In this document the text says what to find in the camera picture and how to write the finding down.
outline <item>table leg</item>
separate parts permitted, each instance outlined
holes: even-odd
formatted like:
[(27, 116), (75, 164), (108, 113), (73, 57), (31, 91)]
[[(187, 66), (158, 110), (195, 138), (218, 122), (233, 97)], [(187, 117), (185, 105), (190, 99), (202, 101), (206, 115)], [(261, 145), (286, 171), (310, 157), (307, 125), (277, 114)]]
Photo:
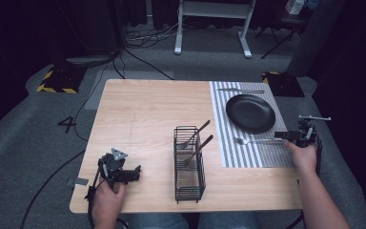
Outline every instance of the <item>table leg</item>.
[(182, 53), (182, 39), (183, 39), (183, 0), (179, 3), (178, 27), (176, 35), (176, 43), (174, 45), (174, 54)]
[(242, 49), (243, 49), (243, 52), (244, 52), (246, 58), (252, 57), (251, 50), (249, 49), (248, 42), (246, 41), (246, 33), (248, 32), (249, 23), (251, 22), (252, 12), (253, 12), (253, 8), (252, 8), (252, 6), (249, 6), (249, 12), (248, 12), (248, 15), (246, 16), (245, 24), (243, 26), (243, 31), (239, 31), (237, 33), (239, 36), (240, 44), (242, 45)]

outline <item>human hand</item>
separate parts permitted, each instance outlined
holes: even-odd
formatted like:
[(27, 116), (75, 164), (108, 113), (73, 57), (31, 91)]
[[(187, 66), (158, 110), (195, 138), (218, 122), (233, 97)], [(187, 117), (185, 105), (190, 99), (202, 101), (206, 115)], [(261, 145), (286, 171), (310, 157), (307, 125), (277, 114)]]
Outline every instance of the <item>human hand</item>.
[(94, 220), (94, 228), (114, 228), (118, 214), (123, 206), (127, 186), (119, 183), (118, 192), (115, 193), (106, 180), (101, 177), (100, 185), (94, 194), (91, 215)]
[(293, 152), (293, 163), (298, 172), (302, 175), (316, 174), (316, 146), (309, 145), (306, 148), (299, 148), (291, 141), (286, 146)]

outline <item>leg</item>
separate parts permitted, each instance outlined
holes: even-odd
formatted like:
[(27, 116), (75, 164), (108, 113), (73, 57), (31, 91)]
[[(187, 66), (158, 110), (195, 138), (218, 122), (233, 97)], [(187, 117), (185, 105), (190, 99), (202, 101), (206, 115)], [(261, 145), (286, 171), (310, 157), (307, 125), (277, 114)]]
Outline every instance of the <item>leg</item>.
[(275, 50), (275, 48), (277, 48), (278, 46), (280, 46), (282, 43), (284, 43), (284, 41), (288, 40), (289, 37), (291, 37), (293, 34), (295, 33), (295, 30), (292, 30), (290, 32), (290, 34), (288, 34), (286, 37), (284, 37), (284, 39), (282, 39), (280, 42), (278, 42), (278, 44), (276, 44), (274, 47), (272, 47), (266, 54), (264, 54), (261, 58), (264, 59), (264, 57), (266, 57), (268, 54), (270, 54), (270, 52), (272, 52), (273, 50)]
[(273, 37), (274, 37), (275, 43), (277, 43), (277, 44), (278, 44), (277, 37), (275, 36), (275, 30), (273, 30), (273, 28), (270, 28), (270, 30), (272, 31), (272, 34), (273, 34)]
[(245, 54), (246, 58), (251, 58), (252, 53), (249, 49), (248, 42), (246, 41), (246, 33), (248, 32), (249, 23), (251, 22), (253, 8), (249, 6), (249, 11), (245, 19), (245, 24), (243, 25), (243, 31), (239, 31), (237, 34), (239, 36), (239, 41), (243, 49), (243, 53)]
[(176, 43), (174, 45), (174, 54), (182, 53), (182, 39), (183, 39), (183, 0), (180, 0), (179, 3), (179, 14), (177, 16), (178, 26), (177, 26), (177, 35), (176, 35)]
[(267, 29), (267, 28), (261, 29), (261, 31), (260, 31), (260, 32), (258, 32), (258, 33), (257, 33), (257, 35), (256, 35), (255, 37), (257, 38), (257, 37), (258, 37), (261, 33), (263, 33), (266, 29)]
[(215, 212), (201, 214), (198, 229), (258, 229), (254, 212)]
[(189, 224), (178, 213), (143, 213), (129, 215), (130, 229), (189, 229)]

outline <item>metal bracket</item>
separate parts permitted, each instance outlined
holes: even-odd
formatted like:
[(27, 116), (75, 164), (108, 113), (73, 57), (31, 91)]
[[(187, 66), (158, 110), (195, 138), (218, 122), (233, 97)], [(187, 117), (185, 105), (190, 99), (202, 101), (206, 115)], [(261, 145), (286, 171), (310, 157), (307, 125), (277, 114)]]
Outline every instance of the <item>metal bracket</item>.
[(119, 150), (116, 150), (115, 148), (112, 148), (112, 156), (114, 157), (114, 160), (121, 160), (122, 158), (125, 158), (128, 155)]
[(89, 182), (89, 180), (88, 180), (88, 179), (85, 179), (85, 178), (79, 178), (79, 177), (77, 177), (77, 178), (75, 178), (75, 179), (73, 179), (73, 178), (69, 178), (69, 179), (67, 180), (67, 183), (66, 183), (66, 184), (67, 184), (68, 186), (70, 186), (70, 187), (74, 188), (76, 184), (77, 184), (77, 185), (83, 185), (83, 186), (86, 186), (86, 185), (88, 185), (88, 182)]
[(298, 117), (299, 119), (307, 119), (307, 120), (323, 120), (323, 121), (331, 121), (332, 119), (330, 117), (314, 117), (314, 116), (302, 116), (300, 115)]

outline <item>black mat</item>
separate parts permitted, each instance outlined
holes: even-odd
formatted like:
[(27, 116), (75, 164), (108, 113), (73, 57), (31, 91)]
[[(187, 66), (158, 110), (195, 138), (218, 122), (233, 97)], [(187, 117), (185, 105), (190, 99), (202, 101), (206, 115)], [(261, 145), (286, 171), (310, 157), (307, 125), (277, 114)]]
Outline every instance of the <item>black mat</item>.
[(45, 75), (40, 86), (37, 88), (37, 91), (77, 94), (79, 93), (79, 86), (83, 80), (86, 70), (86, 68), (61, 70), (52, 67)]
[(296, 77), (287, 73), (265, 72), (261, 78), (269, 84), (274, 96), (305, 97)]

